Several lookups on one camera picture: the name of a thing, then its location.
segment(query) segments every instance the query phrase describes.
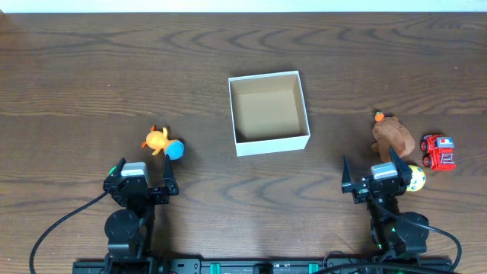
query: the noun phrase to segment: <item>wood grain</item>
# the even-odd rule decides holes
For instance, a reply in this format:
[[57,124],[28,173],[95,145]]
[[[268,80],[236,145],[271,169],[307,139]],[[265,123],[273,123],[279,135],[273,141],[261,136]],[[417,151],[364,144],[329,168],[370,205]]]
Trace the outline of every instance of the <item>wood grain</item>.
[[[376,109],[417,140],[454,138],[458,168],[427,170],[399,206],[459,238],[459,272],[487,272],[487,14],[6,14],[0,69],[1,273],[28,272],[37,238],[97,196],[121,157],[146,161],[159,184],[162,159],[140,149],[154,124],[187,147],[173,165],[181,194],[158,207],[157,252],[370,250],[366,208],[339,182],[342,155],[358,173],[380,162]],[[307,148],[237,158],[228,78],[288,70],[301,73]],[[105,198],[54,230],[38,273],[102,258],[118,208]],[[453,259],[454,244],[432,234],[428,254]]]

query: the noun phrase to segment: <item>stuffed animal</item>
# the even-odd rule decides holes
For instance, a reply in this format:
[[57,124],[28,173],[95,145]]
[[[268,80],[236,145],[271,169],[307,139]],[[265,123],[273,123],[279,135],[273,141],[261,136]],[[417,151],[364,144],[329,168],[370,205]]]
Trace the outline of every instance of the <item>stuffed animal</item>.
[[167,129],[163,128],[162,132],[157,131],[155,126],[151,127],[151,131],[147,134],[145,142],[142,143],[142,148],[146,145],[154,149],[152,155],[157,155],[161,150],[164,150],[166,155],[169,155],[170,160],[177,160],[183,156],[184,145],[179,140],[169,140],[167,138]]
[[372,129],[372,135],[377,140],[372,145],[375,152],[379,152],[380,159],[384,162],[390,162],[389,147],[392,146],[400,157],[409,155],[414,149],[414,138],[408,129],[399,123],[398,119],[385,117],[382,112],[375,115],[375,125]]

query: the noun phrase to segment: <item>red toy truck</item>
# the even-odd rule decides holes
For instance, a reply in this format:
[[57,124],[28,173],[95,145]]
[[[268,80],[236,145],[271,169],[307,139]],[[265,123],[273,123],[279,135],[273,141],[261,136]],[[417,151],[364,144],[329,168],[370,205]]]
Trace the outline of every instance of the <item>red toy truck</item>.
[[427,135],[421,141],[421,151],[428,154],[423,158],[423,165],[432,170],[454,170],[454,141],[443,135]]

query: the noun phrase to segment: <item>blue ball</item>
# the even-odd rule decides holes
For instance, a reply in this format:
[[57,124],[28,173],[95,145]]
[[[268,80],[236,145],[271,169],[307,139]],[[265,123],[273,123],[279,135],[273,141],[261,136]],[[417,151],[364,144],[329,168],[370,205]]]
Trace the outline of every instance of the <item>blue ball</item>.
[[177,160],[183,156],[184,145],[181,141],[174,142],[167,147],[166,154],[170,160]]

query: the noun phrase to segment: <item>white box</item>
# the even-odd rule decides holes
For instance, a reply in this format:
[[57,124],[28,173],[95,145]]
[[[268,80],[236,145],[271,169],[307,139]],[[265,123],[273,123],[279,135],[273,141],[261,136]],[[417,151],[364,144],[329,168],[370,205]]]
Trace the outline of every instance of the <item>white box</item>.
[[310,139],[299,72],[228,79],[237,156],[303,149]]

